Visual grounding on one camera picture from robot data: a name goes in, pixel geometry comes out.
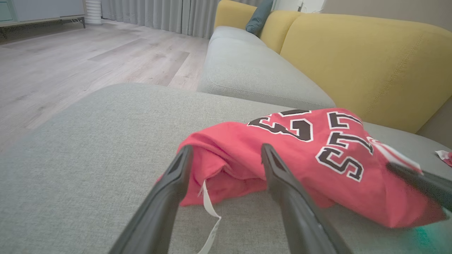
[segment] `sofa seam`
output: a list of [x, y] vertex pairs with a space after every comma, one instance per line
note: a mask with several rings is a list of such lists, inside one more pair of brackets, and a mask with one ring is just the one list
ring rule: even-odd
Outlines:
[[286, 35], [284, 36], [284, 40], [282, 41], [282, 45], [281, 48], [279, 49], [279, 53], [278, 55], [281, 55], [281, 51], [283, 51], [283, 47], [284, 47], [284, 43], [286, 42], [286, 38], [287, 38], [287, 34], [289, 33], [290, 28], [292, 27], [293, 23], [295, 22], [295, 20], [297, 20], [299, 17], [301, 17], [302, 15], [299, 15], [297, 18], [295, 18], [292, 23], [290, 24], [289, 28], [286, 31]]
[[[280, 99], [284, 99], [284, 100], [288, 100], [288, 101], [293, 101], [293, 102], [301, 102], [301, 101], [298, 101], [298, 100], [289, 99], [289, 98], [285, 98], [285, 97], [279, 97], [279, 96], [267, 95], [267, 94], [260, 94], [260, 93], [249, 92], [249, 91], [244, 91], [244, 90], [240, 90], [240, 89], [234, 89], [234, 88], [230, 88], [230, 87], [225, 87], [225, 86], [222, 86], [222, 85], [217, 85], [215, 82], [213, 82], [213, 81], [210, 79], [210, 77], [207, 77], [207, 78], [209, 79], [209, 81], [210, 81], [213, 85], [216, 85], [216, 86], [218, 86], [218, 87], [222, 87], [222, 88], [225, 88], [225, 89], [229, 89], [229, 90], [233, 90], [233, 91], [240, 91], [240, 92], [244, 92], [244, 93], [248, 93], [248, 94], [262, 95], [262, 96], [267, 97], [267, 98], [274, 97], [274, 98], [280, 98]], [[329, 107], [329, 106], [327, 106], [327, 105], [315, 104], [315, 103], [310, 103], [310, 102], [304, 102], [304, 103], [307, 103], [307, 104], [313, 105], [313, 106]]]
[[396, 77], [398, 76], [398, 74], [400, 73], [401, 69], [407, 65], [408, 61], [410, 60], [410, 58], [412, 57], [414, 50], [416, 48], [419, 47], [419, 45], [422, 42], [422, 39], [424, 37], [424, 34], [421, 34], [420, 37], [418, 38], [418, 40], [416, 41], [416, 43], [411, 47], [410, 51], [408, 52], [408, 54], [402, 59], [402, 61], [400, 61], [400, 63], [398, 64], [397, 68], [395, 69], [395, 71], [392, 73], [391, 77], [389, 78], [389, 80], [386, 82], [385, 86], [383, 87], [383, 89], [380, 90], [380, 92], [378, 93], [378, 95], [375, 97], [375, 99], [370, 103], [369, 107], [367, 108], [367, 110], [364, 112], [363, 114], [363, 118], [365, 118], [374, 108], [375, 105], [377, 104], [377, 102], [380, 100], [380, 98], [383, 96], [384, 93], [386, 93], [388, 90], [390, 90], [394, 83], [393, 81], [396, 79]]

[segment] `sofa cushion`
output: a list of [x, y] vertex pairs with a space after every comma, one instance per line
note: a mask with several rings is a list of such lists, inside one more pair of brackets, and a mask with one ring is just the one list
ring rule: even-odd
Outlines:
[[415, 133], [452, 95], [452, 32], [429, 24], [302, 14], [281, 56], [363, 121]]
[[257, 34], [265, 25], [265, 21], [272, 11], [273, 0], [263, 0], [253, 13], [253, 16], [245, 26], [249, 33]]
[[244, 30], [256, 8], [256, 6], [235, 1], [221, 0], [218, 2], [217, 12], [215, 13], [214, 28], [219, 26], [230, 26]]
[[331, 98], [267, 47], [230, 38], [209, 45], [198, 91], [291, 108], [332, 108]]
[[[94, 92], [0, 154], [2, 253], [107, 253], [190, 133], [289, 108], [150, 84]], [[452, 179], [426, 138], [366, 124], [374, 136]], [[289, 253], [281, 212], [267, 192], [214, 205], [223, 217], [215, 253]], [[334, 206], [324, 210], [354, 254], [448, 253], [452, 221], [387, 229]], [[180, 207], [168, 253], [197, 253], [216, 219]]]
[[226, 26], [220, 26], [215, 28], [215, 31], [212, 34], [212, 37], [210, 37], [209, 45], [213, 42], [216, 38], [231, 38], [231, 39], [237, 39], [244, 42], [253, 43], [256, 45], [264, 46], [266, 47], [265, 43], [259, 39], [259, 37], [255, 36], [252, 33], [249, 33], [243, 29], [234, 28], [234, 27], [226, 27]]
[[265, 22], [265, 26], [260, 34], [260, 39], [267, 47], [279, 54], [290, 26], [300, 15], [302, 15], [302, 13], [297, 11], [272, 11]]

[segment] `white wall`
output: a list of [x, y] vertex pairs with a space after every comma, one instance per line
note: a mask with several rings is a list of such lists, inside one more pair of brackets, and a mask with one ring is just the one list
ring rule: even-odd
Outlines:
[[[299, 0], [277, 0], [275, 9], [298, 10]], [[304, 0], [302, 12], [318, 12], [322, 9], [324, 0]]]
[[323, 13], [417, 21], [452, 31], [452, 0], [326, 0]]

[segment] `white clothing tag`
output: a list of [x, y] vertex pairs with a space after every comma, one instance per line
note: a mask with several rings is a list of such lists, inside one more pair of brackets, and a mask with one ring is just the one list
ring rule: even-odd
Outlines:
[[389, 162], [393, 162], [401, 166], [408, 167], [414, 171], [423, 174], [419, 163], [401, 154], [396, 149], [386, 144], [383, 144], [380, 141], [369, 136], [367, 137], [367, 140], [369, 140], [373, 147], [377, 148]]
[[446, 152], [444, 150], [435, 151], [435, 153], [438, 154], [439, 158], [442, 160], [448, 160], [449, 158], [449, 152]]
[[209, 193], [207, 192], [206, 187], [206, 180], [204, 180], [204, 183], [202, 184], [202, 197], [204, 200], [204, 209], [206, 211], [214, 216], [217, 217], [218, 220], [215, 223], [215, 226], [213, 226], [212, 231], [210, 231], [209, 237], [207, 238], [206, 243], [202, 247], [202, 249], [198, 252], [198, 254], [208, 254], [210, 251], [210, 248], [212, 247], [213, 241], [215, 240], [215, 236], [217, 235], [218, 225], [220, 225], [221, 216], [215, 212], [215, 209], [213, 209], [212, 202], [210, 201]]

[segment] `white cylindrical object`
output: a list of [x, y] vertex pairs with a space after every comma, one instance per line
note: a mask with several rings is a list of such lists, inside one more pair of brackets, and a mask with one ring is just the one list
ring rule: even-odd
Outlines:
[[85, 23], [88, 25], [102, 25], [101, 16], [100, 0], [86, 0]]

